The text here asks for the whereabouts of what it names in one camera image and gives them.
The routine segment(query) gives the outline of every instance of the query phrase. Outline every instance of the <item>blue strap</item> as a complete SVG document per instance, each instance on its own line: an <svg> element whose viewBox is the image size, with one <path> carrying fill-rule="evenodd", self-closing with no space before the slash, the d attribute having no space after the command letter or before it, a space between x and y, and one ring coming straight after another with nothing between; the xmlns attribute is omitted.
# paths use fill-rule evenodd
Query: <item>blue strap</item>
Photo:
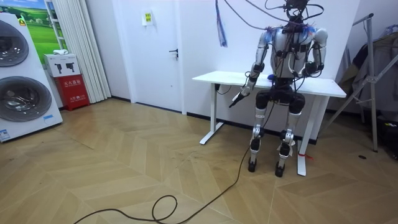
<svg viewBox="0 0 398 224"><path fill-rule="evenodd" d="M218 0L216 0L216 12L217 12L217 29L218 29L218 39L220 40L220 46L228 47L225 37L225 31L223 24L221 23L220 10L218 9Z"/></svg>

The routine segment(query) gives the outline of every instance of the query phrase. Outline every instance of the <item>curtain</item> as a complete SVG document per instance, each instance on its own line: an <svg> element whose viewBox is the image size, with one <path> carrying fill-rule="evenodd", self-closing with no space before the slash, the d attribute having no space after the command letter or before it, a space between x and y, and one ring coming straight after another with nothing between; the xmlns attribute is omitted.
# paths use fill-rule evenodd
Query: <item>curtain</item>
<svg viewBox="0 0 398 224"><path fill-rule="evenodd" d="M52 0L52 2L68 50L77 56L90 103L111 97L86 1Z"/></svg>

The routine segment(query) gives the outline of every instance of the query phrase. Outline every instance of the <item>white desk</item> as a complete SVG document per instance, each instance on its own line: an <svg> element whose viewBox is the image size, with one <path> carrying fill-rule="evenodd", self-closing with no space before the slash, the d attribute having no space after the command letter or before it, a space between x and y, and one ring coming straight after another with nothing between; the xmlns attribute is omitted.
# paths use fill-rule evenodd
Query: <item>white desk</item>
<svg viewBox="0 0 398 224"><path fill-rule="evenodd" d="M272 82L267 79L268 75L261 74L257 80L256 88L270 89ZM246 82L244 73L241 72L221 72L215 71L207 73L198 77L193 78L195 81L211 83L211 116L210 116L210 132L200 141L200 144L206 144L206 142L222 127L224 123L216 122L216 109L217 109L217 91L216 84L224 85L237 85L243 86ZM296 86L300 86L302 80L296 83ZM346 93L337 85L334 80L325 78L306 78L304 84L299 89L298 93L315 95L315 99L312 103L310 116L308 119L307 127L303 135L303 139L298 141L298 162L297 162L297 173L302 176L306 176L305 168L305 151L307 150L308 141L312 132L313 124L316 119L317 111L320 106L322 96L333 96L344 98Z"/></svg>

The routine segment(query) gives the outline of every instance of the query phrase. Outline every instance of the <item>red box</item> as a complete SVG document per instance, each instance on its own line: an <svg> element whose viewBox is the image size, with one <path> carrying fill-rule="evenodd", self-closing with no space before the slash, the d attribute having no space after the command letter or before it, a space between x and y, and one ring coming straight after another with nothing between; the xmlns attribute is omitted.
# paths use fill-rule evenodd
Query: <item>red box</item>
<svg viewBox="0 0 398 224"><path fill-rule="evenodd" d="M70 75L54 79L66 110L71 111L81 106L90 105L81 75Z"/></svg>

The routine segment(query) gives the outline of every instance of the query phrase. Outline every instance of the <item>desk leg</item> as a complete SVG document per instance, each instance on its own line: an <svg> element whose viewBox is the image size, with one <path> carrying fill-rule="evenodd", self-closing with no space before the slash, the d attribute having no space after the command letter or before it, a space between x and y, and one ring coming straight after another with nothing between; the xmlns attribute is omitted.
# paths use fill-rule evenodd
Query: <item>desk leg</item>
<svg viewBox="0 0 398 224"><path fill-rule="evenodd" d="M200 140L200 144L206 144L206 142L213 137L213 135L219 130L220 127L224 124L223 122L217 123L217 91L216 85L214 83L211 84L211 111L210 111L210 132Z"/></svg>
<svg viewBox="0 0 398 224"><path fill-rule="evenodd" d="M302 141L298 141L297 146L297 173L298 175L306 176L307 170L305 167L305 151L307 150L308 142L310 140L313 124L317 118L317 111L319 110L319 105L322 97L316 95L312 103L312 108L310 112L310 117L308 119L307 127L305 128L304 136Z"/></svg>

